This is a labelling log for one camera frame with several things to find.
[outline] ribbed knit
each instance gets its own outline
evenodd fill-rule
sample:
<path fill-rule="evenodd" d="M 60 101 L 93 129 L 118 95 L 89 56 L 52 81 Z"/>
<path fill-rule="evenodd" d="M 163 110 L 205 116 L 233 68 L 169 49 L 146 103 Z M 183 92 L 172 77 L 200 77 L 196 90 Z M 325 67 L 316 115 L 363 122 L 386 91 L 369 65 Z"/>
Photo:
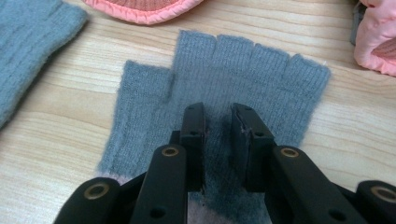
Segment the ribbed knit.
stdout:
<path fill-rule="evenodd" d="M 171 70 L 166 72 L 164 68 L 151 66 L 146 66 L 145 72 L 136 70 L 141 66 L 136 63 L 125 66 L 111 135 L 130 140 L 122 147 L 108 147 L 99 171 L 125 180 L 147 170 L 152 150 L 167 144 L 171 132 L 180 129 L 183 109 L 203 102 L 209 128 L 205 147 L 205 196 L 190 195 L 189 222 L 268 221 L 263 194 L 242 189 L 230 167 L 231 105 L 236 102 L 252 106 L 278 144 L 297 147 L 326 87 L 329 69 L 301 55 L 290 58 L 284 51 L 254 45 L 242 37 L 219 35 L 215 38 L 186 31 L 180 33 Z M 127 76 L 145 79 L 145 83 L 124 83 Z M 134 90 L 123 91 L 125 85 Z M 146 94 L 147 90 L 157 91 Z M 127 94 L 129 100 L 122 100 L 126 99 L 123 94 Z M 149 105 L 136 107 L 143 102 Z M 120 107 L 134 107 L 134 110 L 129 110 L 129 116 L 121 116 Z M 110 138 L 109 144 L 119 144 L 112 143 L 117 140 Z"/>
<path fill-rule="evenodd" d="M 76 35 L 87 14 L 60 0 L 0 3 L 0 128 L 53 51 Z"/>

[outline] pink trim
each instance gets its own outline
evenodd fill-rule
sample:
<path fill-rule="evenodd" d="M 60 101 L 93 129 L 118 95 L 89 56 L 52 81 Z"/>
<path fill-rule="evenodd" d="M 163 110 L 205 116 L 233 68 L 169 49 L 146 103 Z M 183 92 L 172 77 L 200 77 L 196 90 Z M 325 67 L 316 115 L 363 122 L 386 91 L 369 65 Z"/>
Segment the pink trim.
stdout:
<path fill-rule="evenodd" d="M 82 0 L 90 7 L 103 11 L 106 14 L 125 21 L 132 21 L 138 24 L 151 25 L 162 21 L 168 21 L 174 17 L 192 9 L 204 0 L 179 0 L 168 7 L 155 11 L 141 11 L 117 4 L 107 2 L 107 0 Z"/>

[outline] pink glove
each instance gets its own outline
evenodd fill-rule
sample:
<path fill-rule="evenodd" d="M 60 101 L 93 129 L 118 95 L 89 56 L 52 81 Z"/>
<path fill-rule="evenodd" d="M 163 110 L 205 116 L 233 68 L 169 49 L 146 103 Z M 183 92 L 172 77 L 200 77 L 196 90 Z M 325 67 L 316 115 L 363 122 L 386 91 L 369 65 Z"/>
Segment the pink glove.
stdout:
<path fill-rule="evenodd" d="M 396 0 L 361 0 L 367 6 L 358 28 L 356 62 L 396 77 Z"/>
<path fill-rule="evenodd" d="M 204 0 L 82 0 L 90 7 L 124 21 L 154 24 L 168 21 Z"/>

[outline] black plastic part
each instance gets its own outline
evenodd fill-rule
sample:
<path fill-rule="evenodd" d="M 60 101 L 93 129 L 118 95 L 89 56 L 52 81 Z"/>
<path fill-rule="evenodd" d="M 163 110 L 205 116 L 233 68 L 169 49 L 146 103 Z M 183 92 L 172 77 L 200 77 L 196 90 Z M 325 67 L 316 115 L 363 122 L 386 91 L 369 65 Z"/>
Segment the black plastic part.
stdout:
<path fill-rule="evenodd" d="M 179 144 L 187 151 L 187 189 L 200 191 L 205 184 L 204 147 L 205 147 L 204 104 L 189 105 L 184 110 L 183 124 L 179 132 Z"/>
<path fill-rule="evenodd" d="M 396 223 L 396 187 L 382 181 L 363 181 L 356 191 L 356 207 L 369 223 Z"/>
<path fill-rule="evenodd" d="M 143 173 L 120 186 L 119 197 L 114 204 L 111 215 L 107 219 L 107 223 L 129 223 L 145 176 L 146 173 Z"/>
<path fill-rule="evenodd" d="M 167 145 L 157 148 L 130 223 L 186 223 L 186 171 L 187 155 L 184 147 Z"/>
<path fill-rule="evenodd" d="M 334 184 L 338 190 L 344 195 L 344 197 L 354 206 L 356 207 L 356 197 L 355 193 L 350 191 L 349 189 L 345 189 L 339 185 Z"/>
<path fill-rule="evenodd" d="M 233 104 L 232 112 L 233 166 L 247 191 L 265 192 L 269 169 L 263 164 L 276 146 L 274 136 L 251 107 Z"/>
<path fill-rule="evenodd" d="M 59 212 L 55 224 L 107 223 L 120 193 L 119 183 L 97 177 L 80 185 Z"/>
<path fill-rule="evenodd" d="M 171 138 L 169 139 L 169 144 L 180 144 L 180 131 L 172 131 Z"/>
<path fill-rule="evenodd" d="M 293 224 L 367 223 L 300 149 L 274 148 L 271 172 L 293 211 Z"/>
<path fill-rule="evenodd" d="M 293 223 L 293 211 L 275 181 L 269 181 L 264 201 L 273 224 Z"/>

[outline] wood grain surface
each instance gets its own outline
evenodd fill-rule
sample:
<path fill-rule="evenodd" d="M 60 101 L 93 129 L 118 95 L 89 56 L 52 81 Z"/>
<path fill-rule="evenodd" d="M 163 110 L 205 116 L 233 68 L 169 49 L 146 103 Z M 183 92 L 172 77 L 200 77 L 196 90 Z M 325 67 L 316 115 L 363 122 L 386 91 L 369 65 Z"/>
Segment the wood grain surface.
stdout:
<path fill-rule="evenodd" d="M 78 0 L 89 20 L 40 71 L 0 130 L 0 222 L 51 223 L 92 178 L 112 124 L 126 60 L 170 66 L 178 31 L 241 35 L 301 53 L 332 70 L 301 146 L 331 181 L 396 185 L 396 78 L 356 65 L 352 0 L 205 0 L 150 27 L 113 19 Z"/>

